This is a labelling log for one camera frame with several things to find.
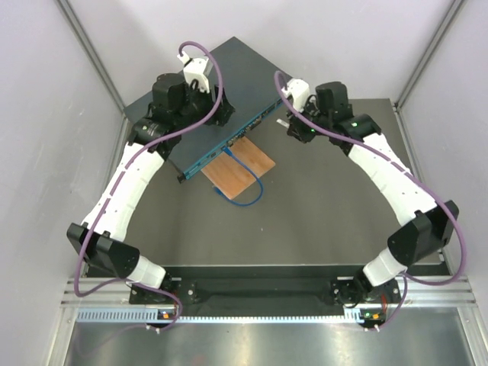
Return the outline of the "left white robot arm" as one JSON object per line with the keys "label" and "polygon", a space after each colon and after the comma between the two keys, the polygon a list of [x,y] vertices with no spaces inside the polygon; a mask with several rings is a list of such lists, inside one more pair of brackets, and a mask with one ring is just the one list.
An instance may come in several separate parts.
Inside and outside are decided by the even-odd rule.
{"label": "left white robot arm", "polygon": [[144,191],[183,135],[204,124],[221,124],[231,113],[222,81],[219,77],[211,85],[204,75],[189,79],[178,73],[157,77],[108,186],[83,221],[71,223],[66,232],[78,254],[77,276],[87,263],[111,273],[114,280],[145,287],[156,302],[172,296],[167,271],[124,240]]}

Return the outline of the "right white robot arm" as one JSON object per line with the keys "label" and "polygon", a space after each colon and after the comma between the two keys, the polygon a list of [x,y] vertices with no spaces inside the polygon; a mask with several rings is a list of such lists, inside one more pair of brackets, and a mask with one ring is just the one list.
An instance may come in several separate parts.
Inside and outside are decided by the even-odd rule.
{"label": "right white robot arm", "polygon": [[357,295],[374,301],[385,283],[449,243],[458,207],[453,201],[438,204],[413,181],[372,117],[354,114],[341,82],[311,90],[304,80],[291,79],[277,88],[288,108],[287,135],[302,143],[328,136],[369,177],[396,216],[400,228],[388,238],[386,249],[354,276]]}

